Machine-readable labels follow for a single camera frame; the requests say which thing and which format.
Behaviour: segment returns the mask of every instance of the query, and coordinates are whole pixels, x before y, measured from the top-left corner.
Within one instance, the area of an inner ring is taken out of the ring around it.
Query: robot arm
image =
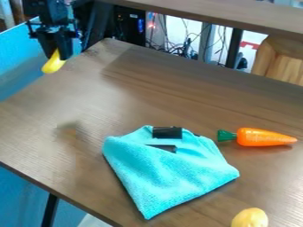
[[[61,60],[73,55],[73,39],[78,38],[74,20],[68,18],[68,3],[66,0],[22,0],[24,13],[27,16],[39,16],[39,22],[28,21],[30,38],[35,38],[41,44],[49,59],[58,49]]]

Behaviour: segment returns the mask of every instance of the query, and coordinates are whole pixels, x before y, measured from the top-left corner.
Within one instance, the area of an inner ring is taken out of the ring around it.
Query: yellow object
[[[60,59],[59,51],[56,49],[51,55],[51,58],[43,66],[42,71],[45,74],[53,74],[57,72],[65,63],[65,60]]]
[[[231,227],[268,227],[268,216],[259,208],[245,209],[234,217]]]

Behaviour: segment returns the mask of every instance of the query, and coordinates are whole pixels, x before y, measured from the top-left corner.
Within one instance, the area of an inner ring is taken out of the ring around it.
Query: folded cloth
[[[143,126],[105,140],[104,156],[145,219],[239,177],[213,140],[182,133],[182,139],[158,139],[152,126]],[[175,145],[176,152],[149,145]]]

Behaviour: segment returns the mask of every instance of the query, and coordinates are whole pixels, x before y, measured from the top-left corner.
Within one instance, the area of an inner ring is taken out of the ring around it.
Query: table leg
[[[51,227],[53,225],[53,221],[55,220],[55,215],[58,206],[58,197],[50,194],[47,200],[46,208],[44,211],[42,227]]]
[[[242,41],[243,30],[234,28],[231,35],[229,53],[225,67],[235,68],[237,62],[237,54],[239,53],[240,43]]]

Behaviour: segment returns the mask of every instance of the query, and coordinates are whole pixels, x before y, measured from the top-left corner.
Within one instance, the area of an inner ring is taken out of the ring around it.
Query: lemon
[[[259,208],[245,209],[234,217],[231,227],[268,227],[268,216]]]

